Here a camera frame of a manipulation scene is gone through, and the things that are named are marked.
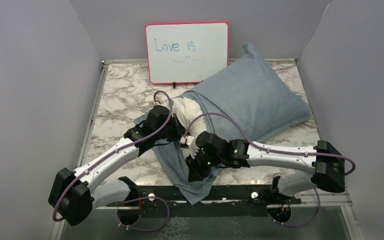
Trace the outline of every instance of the whiteboard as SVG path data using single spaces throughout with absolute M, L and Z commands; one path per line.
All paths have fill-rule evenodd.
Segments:
M 153 84 L 199 83 L 228 65 L 227 22 L 149 24 L 145 31 Z

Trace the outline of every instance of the blue fabric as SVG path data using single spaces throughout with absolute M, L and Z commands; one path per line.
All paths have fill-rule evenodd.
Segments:
M 310 118 L 310 107 L 279 78 L 251 43 L 245 55 L 178 97 L 196 101 L 203 113 L 234 119 L 252 141 L 264 141 L 285 128 Z M 134 122 L 144 120 L 146 115 Z M 205 116 L 207 131 L 229 141 L 244 137 L 227 119 Z M 205 198 L 220 169 L 204 181 L 188 182 L 189 169 L 178 143 L 153 148 L 174 186 L 193 205 Z

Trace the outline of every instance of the bolt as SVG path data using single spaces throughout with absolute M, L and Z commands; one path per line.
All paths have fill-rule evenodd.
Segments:
M 258 198 L 258 193 L 257 193 L 257 192 L 253 192 L 253 193 L 251 193 L 251 198 L 252 198 L 252 199 L 256 199 L 256 198 Z
M 149 200 L 150 200 L 151 202 L 155 201 L 155 194 L 150 193 L 150 194 L 148 195 L 148 197 L 149 197 Z

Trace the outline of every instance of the table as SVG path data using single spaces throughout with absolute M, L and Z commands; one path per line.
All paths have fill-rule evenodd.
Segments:
M 303 84 L 294 61 L 269 62 L 283 82 L 306 103 Z M 135 124 L 134 119 L 147 113 L 154 105 L 153 94 L 163 90 L 176 97 L 193 85 L 152 85 L 146 63 L 119 63 L 108 66 L 96 116 L 93 118 L 91 138 L 82 164 L 103 154 L 114 146 L 123 134 Z M 264 141 L 265 144 L 285 147 L 316 145 L 319 140 L 313 117 L 291 126 Z M 214 185 L 267 185 L 278 175 L 294 173 L 293 169 L 259 166 L 253 168 L 224 169 Z M 172 185 L 152 150 L 130 161 L 110 175 L 102 184 L 127 176 L 137 185 Z

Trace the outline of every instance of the marble tabletop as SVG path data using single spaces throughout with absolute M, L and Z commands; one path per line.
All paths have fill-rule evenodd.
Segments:
M 308 103 L 303 84 L 293 61 L 269 62 L 283 82 Z M 152 109 L 153 94 L 163 90 L 176 97 L 193 85 L 153 85 L 149 81 L 147 64 L 110 64 L 94 121 L 89 149 L 82 164 L 103 154 L 135 124 L 134 119 Z M 291 126 L 264 141 L 265 144 L 285 147 L 316 145 L 319 134 L 313 117 Z M 273 177 L 294 173 L 293 169 L 258 166 L 253 168 L 223 169 L 214 185 L 271 184 Z M 137 185 L 171 185 L 152 150 L 116 170 L 102 184 L 127 176 Z

